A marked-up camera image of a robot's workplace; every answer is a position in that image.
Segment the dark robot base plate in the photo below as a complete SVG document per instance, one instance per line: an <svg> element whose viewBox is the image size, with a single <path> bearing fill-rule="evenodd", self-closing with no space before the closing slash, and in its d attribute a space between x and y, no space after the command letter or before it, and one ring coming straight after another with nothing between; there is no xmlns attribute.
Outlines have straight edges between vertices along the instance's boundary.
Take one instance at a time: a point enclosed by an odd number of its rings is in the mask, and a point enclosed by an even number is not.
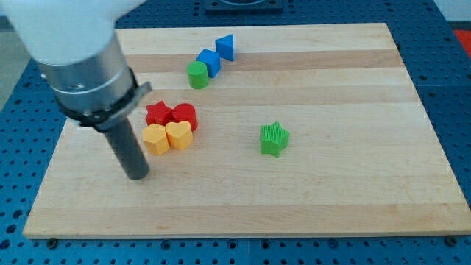
<svg viewBox="0 0 471 265"><path fill-rule="evenodd" d="M281 11L283 0L204 0L205 12Z"/></svg>

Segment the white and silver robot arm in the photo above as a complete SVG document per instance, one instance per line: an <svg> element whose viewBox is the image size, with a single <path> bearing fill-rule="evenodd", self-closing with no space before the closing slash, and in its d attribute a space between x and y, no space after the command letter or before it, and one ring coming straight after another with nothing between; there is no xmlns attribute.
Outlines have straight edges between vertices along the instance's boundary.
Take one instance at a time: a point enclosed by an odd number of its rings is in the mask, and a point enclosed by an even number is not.
<svg viewBox="0 0 471 265"><path fill-rule="evenodd" d="M115 30L116 21L143 2L1 0L1 8L64 114L108 133L130 128L127 114L144 94Z"/></svg>

